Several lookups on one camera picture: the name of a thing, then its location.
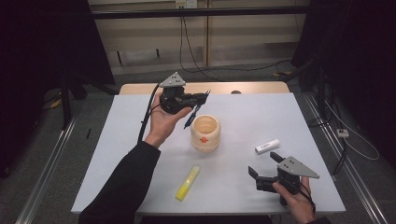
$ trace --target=person's left hand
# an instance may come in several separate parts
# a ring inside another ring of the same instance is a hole
[[[191,107],[184,107],[177,114],[168,114],[161,109],[160,106],[161,92],[155,94],[153,103],[151,104],[150,130],[145,142],[159,148],[172,131],[175,129],[176,123],[186,117],[191,111]]]

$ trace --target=black sleeve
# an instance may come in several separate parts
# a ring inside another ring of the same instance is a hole
[[[161,151],[139,142],[117,165],[78,223],[134,223],[134,213],[146,197]]]
[[[326,217],[321,217],[321,218],[315,219],[311,222],[308,222],[308,224],[332,224],[332,223]]]

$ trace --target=hand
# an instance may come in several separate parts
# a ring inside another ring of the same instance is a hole
[[[161,92],[155,94],[154,101],[151,105],[150,130],[145,139],[145,142],[156,148],[159,148],[165,139],[171,135],[176,123],[192,111],[192,108],[188,106],[181,109],[175,115],[168,114],[161,109],[160,95]]]
[[[311,188],[309,188],[309,177],[303,176],[301,183],[306,188],[305,189],[303,186],[301,186],[301,191],[306,195],[310,195]],[[301,193],[292,195],[287,189],[285,189],[285,187],[277,182],[273,184],[273,187],[276,192],[285,198],[286,202],[288,203],[291,215],[293,216],[294,220],[297,221],[297,223],[308,223],[315,220],[312,204]]]

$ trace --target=power adapter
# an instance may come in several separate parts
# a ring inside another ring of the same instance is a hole
[[[337,136],[339,138],[348,138],[349,133],[347,132],[347,129],[337,129]]]

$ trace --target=white cable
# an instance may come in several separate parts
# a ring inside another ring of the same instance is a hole
[[[346,140],[346,144],[349,145],[353,150],[355,150],[356,152],[358,152],[359,154],[361,154],[363,157],[365,157],[365,158],[367,158],[367,159],[369,159],[369,160],[372,160],[372,161],[378,160],[378,158],[379,158],[379,152],[378,152],[378,150],[377,150],[369,141],[367,141],[365,138],[363,138],[360,134],[358,134],[357,132],[355,132],[353,129],[349,128],[349,126],[347,126],[340,118],[338,118],[338,116],[337,116],[337,115],[335,114],[335,112],[332,110],[332,107],[327,103],[327,101],[325,101],[325,103],[326,103],[326,105],[329,107],[329,109],[332,111],[332,113],[335,115],[335,117],[336,117],[338,120],[340,120],[341,123],[343,123],[350,131],[352,131],[352,132],[355,133],[358,137],[360,137],[361,139],[363,139],[368,145],[370,145],[370,146],[375,150],[377,156],[376,156],[376,158],[370,158],[370,157],[367,157],[367,156],[361,154],[357,149],[355,149],[353,146],[351,146],[351,145],[347,142],[347,140],[344,138],[344,140]]]

